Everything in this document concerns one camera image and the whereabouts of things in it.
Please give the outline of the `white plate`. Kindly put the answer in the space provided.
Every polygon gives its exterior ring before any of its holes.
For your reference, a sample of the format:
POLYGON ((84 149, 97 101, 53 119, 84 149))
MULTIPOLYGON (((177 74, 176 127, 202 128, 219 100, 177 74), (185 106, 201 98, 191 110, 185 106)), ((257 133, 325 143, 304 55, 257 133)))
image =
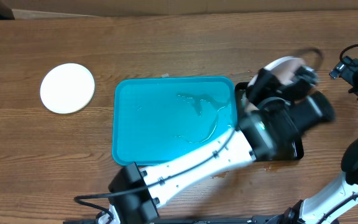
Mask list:
MULTIPOLYGON (((306 65, 306 62, 299 57, 294 56, 286 56, 279 59, 274 60, 273 62, 270 62, 268 65, 264 67, 264 69, 270 71, 282 85, 289 85, 292 84, 292 78, 295 76, 295 71, 300 68, 301 66, 306 65)), ((246 93, 243 94, 242 98, 242 105, 244 109, 242 109, 243 112, 253 111, 253 110, 259 110, 260 108, 263 108, 266 106, 268 107, 268 104, 275 103, 275 104, 285 104, 286 101, 279 98, 279 97, 270 97, 267 98, 264 101, 261 101, 261 106, 254 105, 249 101, 249 97, 246 93)))
POLYGON ((40 99, 46 109, 57 114, 82 110, 93 98, 92 73, 78 63, 64 63, 51 69, 40 84, 40 99))

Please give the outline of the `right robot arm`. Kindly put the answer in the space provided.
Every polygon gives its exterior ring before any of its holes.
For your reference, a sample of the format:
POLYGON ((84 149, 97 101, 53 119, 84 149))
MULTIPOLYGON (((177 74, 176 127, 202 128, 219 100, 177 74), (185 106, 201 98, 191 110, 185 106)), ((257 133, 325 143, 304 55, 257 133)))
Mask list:
MULTIPOLYGON (((358 44, 346 47, 339 54, 339 63, 329 73, 341 77, 352 86, 348 90, 358 96, 358 44)), ((358 138, 346 149, 341 173, 320 192, 300 200, 283 214, 267 223, 338 223, 342 214, 358 205, 358 138)))

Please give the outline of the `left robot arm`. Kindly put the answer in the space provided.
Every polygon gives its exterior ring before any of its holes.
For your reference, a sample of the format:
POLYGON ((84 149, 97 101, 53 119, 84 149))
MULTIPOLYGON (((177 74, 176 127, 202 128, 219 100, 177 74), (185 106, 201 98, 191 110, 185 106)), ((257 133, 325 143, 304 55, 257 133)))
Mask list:
POLYGON ((256 110, 213 142, 173 161, 123 167, 109 185, 109 208, 102 209, 96 223, 150 223, 158 218, 158 207, 205 177, 255 161, 296 158, 301 136, 323 116, 309 95, 317 82, 306 66, 297 68, 288 84, 272 69, 260 69, 244 90, 246 103, 256 110))

